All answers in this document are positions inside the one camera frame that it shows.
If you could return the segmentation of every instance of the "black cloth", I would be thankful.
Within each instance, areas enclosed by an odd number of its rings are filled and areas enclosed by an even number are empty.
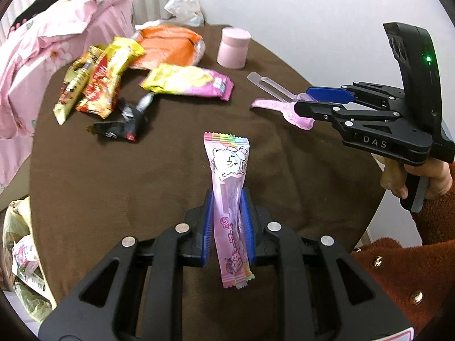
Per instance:
[[[31,4],[22,14],[20,14],[16,18],[16,20],[13,22],[10,28],[14,27],[15,29],[18,23],[22,25],[24,19],[26,21],[32,19],[36,14],[46,11],[51,5],[53,5],[57,1],[58,0],[35,0],[33,4]]]

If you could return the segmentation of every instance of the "cartoon girl drawing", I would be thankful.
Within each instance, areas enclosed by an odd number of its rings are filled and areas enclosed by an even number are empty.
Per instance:
[[[214,171],[221,174],[222,178],[239,176],[247,170],[248,149],[241,146],[228,146],[226,149],[213,149]]]

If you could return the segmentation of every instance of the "orange snack bag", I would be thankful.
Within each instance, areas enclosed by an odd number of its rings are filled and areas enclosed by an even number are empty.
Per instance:
[[[185,67],[196,65],[205,51],[204,40],[196,32],[183,27],[151,26],[137,31],[133,38],[146,53],[134,59],[132,69],[155,69],[161,63]]]

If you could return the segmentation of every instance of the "pink pillow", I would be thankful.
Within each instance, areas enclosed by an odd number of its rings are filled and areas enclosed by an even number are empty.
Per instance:
[[[91,20],[122,0],[59,0],[34,19],[30,27],[44,44],[81,34]]]

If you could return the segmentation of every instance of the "human hand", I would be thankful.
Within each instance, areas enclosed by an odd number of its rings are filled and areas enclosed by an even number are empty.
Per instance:
[[[441,160],[429,158],[425,164],[412,167],[378,155],[373,155],[373,157],[385,164],[380,181],[381,186],[386,190],[391,190],[396,197],[401,199],[408,197],[407,173],[430,178],[428,190],[425,194],[426,199],[434,200],[443,196],[452,186],[449,164]]]

